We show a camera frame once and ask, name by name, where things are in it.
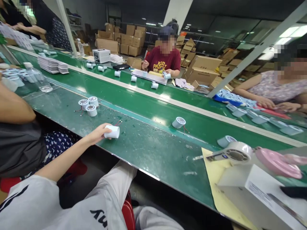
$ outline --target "yellow paper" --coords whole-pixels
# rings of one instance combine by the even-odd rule
[[[220,160],[210,162],[206,157],[211,156],[212,152],[201,148],[202,155],[210,182],[211,192],[216,209],[230,219],[237,221],[246,228],[257,230],[257,228],[243,215],[243,213],[226,197],[217,187],[217,183],[224,173],[224,170],[231,167],[230,160]]]

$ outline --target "small white device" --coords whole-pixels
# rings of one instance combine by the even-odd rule
[[[106,49],[93,50],[93,56],[94,56],[95,62],[98,62],[100,64],[111,61],[110,50],[106,50]]]

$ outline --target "ceiling light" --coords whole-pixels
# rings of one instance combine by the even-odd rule
[[[307,25],[299,27],[290,37],[302,37],[307,33]]]
[[[283,32],[279,37],[290,37],[299,27],[290,27],[285,32]]]

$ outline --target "person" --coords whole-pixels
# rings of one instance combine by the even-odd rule
[[[32,108],[0,79],[0,178],[34,174],[76,141],[60,131],[43,135]]]
[[[47,42],[56,48],[72,50],[64,24],[42,0],[21,0],[33,10],[36,25],[17,25],[16,30],[23,30],[37,35],[43,34]]]
[[[6,1],[0,0],[0,14],[5,20],[5,23],[8,24],[13,29],[18,28],[21,25],[24,25],[26,27],[30,27],[30,22],[22,15],[22,13],[15,7],[12,1],[9,1],[7,3]],[[40,39],[39,35],[36,35],[31,32],[27,32],[20,29],[20,32],[28,35],[36,37],[37,39]]]
[[[172,78],[176,78],[180,73],[181,57],[176,49],[176,39],[178,24],[175,19],[164,26],[158,38],[162,42],[160,46],[153,48],[150,54],[142,63],[142,70],[154,71],[158,73],[167,72]]]
[[[123,161],[72,208],[62,209],[59,202],[56,182],[88,147],[101,141],[104,133],[111,132],[106,125],[110,124],[98,126],[33,176],[12,187],[0,205],[1,229],[127,229],[122,206],[137,170]],[[136,229],[183,230],[155,208],[136,207],[133,211]]]
[[[257,101],[265,109],[307,112],[307,59],[298,57],[282,71],[258,74],[232,92]]]

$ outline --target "metal pole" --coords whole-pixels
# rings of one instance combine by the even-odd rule
[[[293,26],[298,20],[306,15],[307,0],[305,0],[296,10],[294,10],[279,26],[276,27],[272,33],[263,40],[262,43],[257,45],[255,49],[233,70],[230,74],[221,81],[219,85],[215,87],[208,97],[214,97],[226,84],[234,79],[239,73],[241,73],[249,64],[251,64],[262,52],[270,45],[277,41],[279,36],[285,32],[289,27]]]
[[[63,5],[63,1],[62,0],[57,0],[57,3],[58,3],[58,7],[59,7],[59,10],[60,10],[62,21],[63,21],[63,24],[65,26],[66,33],[67,33],[67,36],[68,36],[71,48],[73,50],[73,53],[74,53],[75,57],[78,58],[77,49],[76,49],[76,46],[75,46],[73,35],[71,34],[71,30],[70,30],[69,22],[68,22],[66,13],[65,13],[65,8],[64,8],[64,5]]]

